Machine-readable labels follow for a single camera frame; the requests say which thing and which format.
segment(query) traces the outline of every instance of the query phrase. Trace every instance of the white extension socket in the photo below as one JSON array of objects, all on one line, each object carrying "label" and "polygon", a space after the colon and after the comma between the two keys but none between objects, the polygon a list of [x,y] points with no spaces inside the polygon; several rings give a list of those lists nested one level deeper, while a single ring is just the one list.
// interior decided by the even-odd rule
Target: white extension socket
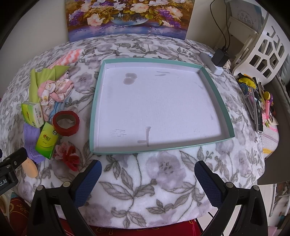
[{"label": "white extension socket", "polygon": [[207,52],[202,52],[200,54],[201,60],[208,66],[208,68],[211,70],[211,72],[215,75],[221,75],[224,71],[222,67],[216,66],[212,61],[211,58],[213,55]]}]

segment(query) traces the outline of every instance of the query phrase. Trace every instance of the pink pen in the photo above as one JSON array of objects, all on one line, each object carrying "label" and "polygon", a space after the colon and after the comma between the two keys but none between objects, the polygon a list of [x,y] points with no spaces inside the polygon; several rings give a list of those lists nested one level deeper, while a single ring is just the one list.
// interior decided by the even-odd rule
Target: pink pen
[{"label": "pink pen", "polygon": [[266,102],[266,110],[265,110],[266,119],[269,119],[270,101],[266,100],[265,102]]}]

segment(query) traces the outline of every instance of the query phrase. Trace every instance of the red tape roll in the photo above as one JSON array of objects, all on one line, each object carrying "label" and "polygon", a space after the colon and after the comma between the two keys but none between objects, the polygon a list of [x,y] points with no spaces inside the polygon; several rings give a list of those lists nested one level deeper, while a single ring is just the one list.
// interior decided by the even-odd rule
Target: red tape roll
[{"label": "red tape roll", "polygon": [[[57,123],[58,121],[62,119],[69,119],[73,121],[75,124],[68,129],[62,128]],[[71,136],[79,130],[79,117],[73,111],[60,111],[53,116],[52,124],[56,132],[58,132],[60,135]]]}]

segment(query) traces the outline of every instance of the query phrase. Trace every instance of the blue gripper pad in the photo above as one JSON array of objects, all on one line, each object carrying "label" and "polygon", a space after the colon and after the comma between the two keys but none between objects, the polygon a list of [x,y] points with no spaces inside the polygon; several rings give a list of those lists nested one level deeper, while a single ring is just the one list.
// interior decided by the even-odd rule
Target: blue gripper pad
[{"label": "blue gripper pad", "polygon": [[71,191],[75,207],[83,206],[102,173],[100,161],[93,160],[83,173],[79,173],[72,182]]},{"label": "blue gripper pad", "polygon": [[223,196],[221,190],[212,178],[215,177],[213,176],[215,174],[212,173],[212,171],[207,167],[204,162],[202,162],[203,161],[196,162],[194,166],[194,174],[212,206],[220,208],[223,203]]}]

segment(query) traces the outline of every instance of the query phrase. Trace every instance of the white tile floor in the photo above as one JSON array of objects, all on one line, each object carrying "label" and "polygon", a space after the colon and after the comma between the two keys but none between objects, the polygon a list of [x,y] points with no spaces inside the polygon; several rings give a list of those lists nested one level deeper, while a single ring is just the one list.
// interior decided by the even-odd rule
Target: white tile floor
[{"label": "white tile floor", "polygon": [[[278,203],[277,207],[274,209],[273,211],[273,215],[272,217],[269,217],[269,212],[270,212],[270,208],[271,208],[271,203],[272,203],[272,195],[273,195],[273,185],[259,185],[260,187],[260,191],[264,200],[264,204],[265,204],[265,209],[266,209],[266,214],[267,214],[267,219],[268,219],[268,226],[275,226],[278,222],[279,222],[279,214],[281,212],[281,210],[283,209],[283,206],[285,204],[285,202],[287,201],[287,199],[282,199],[280,200],[280,202]],[[210,213],[212,215],[215,215],[215,213],[217,212],[217,208],[213,208]],[[232,217],[224,231],[224,236],[228,236],[231,232],[231,229],[235,223],[235,220],[238,216],[240,210],[240,206],[236,206]],[[211,221],[211,216],[209,214],[206,214],[200,218],[198,218],[198,221],[200,223],[200,226],[202,227],[202,229],[204,230],[207,225],[209,224],[209,222]]]}]

